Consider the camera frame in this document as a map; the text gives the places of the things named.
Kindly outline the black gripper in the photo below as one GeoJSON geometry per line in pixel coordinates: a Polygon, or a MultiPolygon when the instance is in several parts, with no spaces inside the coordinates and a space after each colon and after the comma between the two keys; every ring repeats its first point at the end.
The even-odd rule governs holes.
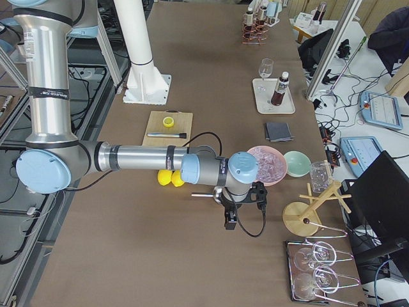
{"type": "Polygon", "coordinates": [[[264,184],[260,181],[253,182],[246,197],[241,201],[236,201],[236,205],[231,201],[229,196],[222,194],[221,205],[225,207],[224,211],[224,227],[226,230],[234,230],[237,224],[236,212],[234,209],[239,209],[242,205],[256,203],[259,210],[265,211],[267,205],[268,191],[264,184]]]}

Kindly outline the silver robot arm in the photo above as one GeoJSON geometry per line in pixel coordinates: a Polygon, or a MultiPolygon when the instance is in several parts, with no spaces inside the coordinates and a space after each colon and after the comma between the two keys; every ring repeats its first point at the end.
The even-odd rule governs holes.
{"type": "Polygon", "coordinates": [[[224,226],[240,224],[241,205],[265,211],[267,191],[256,180],[258,163],[247,152],[230,158],[200,146],[110,145],[80,141],[71,129],[66,38],[70,32],[98,33],[95,1],[14,1],[13,14],[24,32],[32,132],[17,159],[20,181],[30,190],[50,194],[69,190],[87,174],[121,169],[180,170],[186,183],[211,185],[224,207],[224,226]]]}

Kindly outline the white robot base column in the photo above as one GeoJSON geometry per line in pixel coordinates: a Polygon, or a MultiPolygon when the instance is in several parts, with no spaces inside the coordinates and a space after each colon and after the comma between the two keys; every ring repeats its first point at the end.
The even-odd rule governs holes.
{"type": "Polygon", "coordinates": [[[142,2],[117,0],[114,5],[131,63],[124,103],[166,104],[171,76],[154,64],[142,2]]]}

